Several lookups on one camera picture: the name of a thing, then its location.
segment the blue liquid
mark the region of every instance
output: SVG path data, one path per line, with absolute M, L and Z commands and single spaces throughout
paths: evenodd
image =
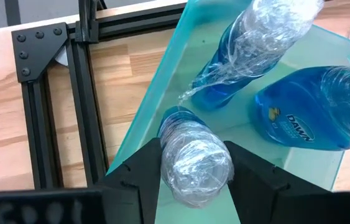
M 234 50 L 235 41 L 238 37 L 241 36 L 241 34 L 242 31 L 240 28 L 238 28 L 237 24 L 234 25 L 234 22 L 224 31 L 216 53 L 197 75 L 195 81 L 192 84 L 192 88 L 198 88 L 209 83 L 214 83 L 215 80 L 219 79 L 220 76 L 223 75 L 219 72 L 222 65 L 228 65 L 232 67 L 229 62 L 229 51 L 232 53 Z M 269 72 L 280 60 L 280 57 L 278 57 L 278 59 L 273 60 L 273 62 L 270 64 L 266 63 L 260 67 L 257 67 L 255 64 L 249 65 L 248 61 L 255 62 L 254 58 L 260 57 L 263 52 L 257 51 L 256 48 L 247 45 L 242 46 L 241 49 L 238 49 L 238 51 L 241 53 L 238 53 L 240 56 L 238 56 L 237 62 L 234 62 L 234 66 L 237 66 L 239 63 L 243 63 L 244 66 L 250 67 L 251 70 L 255 71 L 256 73 L 253 75 L 240 77 L 240 75 L 236 74 L 235 68 L 230 69 L 229 72 L 234 73 L 233 76 L 237 75 L 236 79 L 226 79 L 226 81 L 231 82 L 231 84 L 218 84 L 208 86 L 196 92 L 191 97 L 193 104 L 197 108 L 205 111 L 213 111 L 226 106 L 230 102 L 231 98 L 239 90 L 244 88 L 256 78 L 259 78 L 263 74 Z
M 291 147 L 350 149 L 350 68 L 293 72 L 255 98 L 255 126 L 267 139 Z
M 164 122 L 169 118 L 169 116 L 171 119 L 170 122 L 166 122 L 164 125 Z M 173 126 L 173 123 L 178 121 L 195 121 L 206 126 L 206 124 L 189 109 L 182 106 L 173 106 L 163 114 L 163 118 L 158 129 L 157 137 L 161 138 L 161 136 L 165 135 L 166 131 L 171 131 L 175 129 L 176 126 Z

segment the bolt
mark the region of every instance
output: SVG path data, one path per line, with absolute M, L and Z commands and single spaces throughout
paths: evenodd
M 62 32 L 63 32 L 63 31 L 62 31 L 60 28 L 54 28 L 54 30 L 53 30 L 53 33 L 54 33 L 55 35 L 61 35 Z
M 41 31 L 37 31 L 36 33 L 35 33 L 35 36 L 36 36 L 36 38 L 38 38 L 38 39 L 42 39 L 43 37 L 44 37 L 44 33 L 43 32 L 41 32 Z
M 22 70 L 21 70 L 21 74 L 23 75 L 23 76 L 29 76 L 30 75 L 30 70 L 28 69 L 28 68 L 23 68 Z
M 25 52 L 25 51 L 22 51 L 22 52 L 20 52 L 19 56 L 20 56 L 21 59 L 27 59 L 28 58 L 28 53 Z
M 24 42 L 25 41 L 25 36 L 24 35 L 18 35 L 17 36 L 17 41 Z

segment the plastic bottle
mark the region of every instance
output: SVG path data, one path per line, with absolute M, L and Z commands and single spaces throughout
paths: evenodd
M 255 126 L 267 139 L 292 147 L 350 149 L 350 67 L 291 73 L 255 97 Z
M 190 110 L 167 110 L 158 137 L 163 148 L 161 176 L 179 202 L 207 205 L 234 175 L 226 146 Z
M 224 31 L 213 58 L 193 81 L 195 106 L 221 108 L 270 71 L 308 32 L 322 7 L 323 0 L 254 0 Z

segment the light wood grain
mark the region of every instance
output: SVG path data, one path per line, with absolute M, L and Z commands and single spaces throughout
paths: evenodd
M 154 1 L 99 12 L 109 16 L 142 10 L 173 1 Z M 0 190 L 33 188 L 21 88 L 17 82 L 11 31 L 56 22 L 75 22 L 70 16 L 0 29 Z M 347 35 L 350 0 L 333 0 L 316 24 Z M 128 37 L 91 46 L 96 89 L 109 160 L 121 144 L 173 30 Z M 86 185 L 68 69 L 56 65 L 48 71 L 60 159 L 66 187 Z M 350 151 L 345 153 L 335 189 L 350 189 Z

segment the black mount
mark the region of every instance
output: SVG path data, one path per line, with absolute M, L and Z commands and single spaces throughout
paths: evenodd
M 22 85 L 25 121 L 36 189 L 63 187 L 47 68 L 66 49 L 81 150 L 88 186 L 108 170 L 103 125 L 94 84 L 90 44 L 171 29 L 185 4 L 96 19 L 103 0 L 79 0 L 80 20 L 12 32 L 17 80 Z
M 242 224 L 350 224 L 350 192 L 331 193 L 232 142 L 225 145 Z M 0 223 L 153 224 L 161 155 L 159 139 L 152 139 L 94 187 L 0 192 Z

